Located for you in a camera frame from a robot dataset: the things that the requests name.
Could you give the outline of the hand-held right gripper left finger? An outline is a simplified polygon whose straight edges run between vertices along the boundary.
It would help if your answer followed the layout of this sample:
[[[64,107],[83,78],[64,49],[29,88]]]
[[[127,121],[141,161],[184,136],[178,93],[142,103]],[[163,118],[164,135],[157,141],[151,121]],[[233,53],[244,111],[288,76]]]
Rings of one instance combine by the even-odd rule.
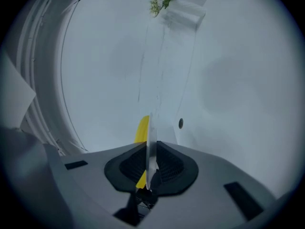
[[[59,156],[45,145],[49,174],[59,201],[55,226],[136,226],[140,222],[135,187],[121,192],[109,182],[104,169],[108,161],[128,151],[138,151],[145,143],[77,156]]]

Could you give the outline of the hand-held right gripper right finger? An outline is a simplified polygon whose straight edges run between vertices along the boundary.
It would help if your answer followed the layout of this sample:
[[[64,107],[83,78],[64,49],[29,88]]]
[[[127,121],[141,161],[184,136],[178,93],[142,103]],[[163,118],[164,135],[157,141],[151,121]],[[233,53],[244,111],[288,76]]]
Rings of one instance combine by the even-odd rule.
[[[262,209],[276,201],[263,184],[229,161],[184,146],[167,145],[192,158],[198,165],[198,176],[182,194],[160,197],[143,219],[144,229],[242,228],[246,217],[224,187],[233,182],[239,183]]]

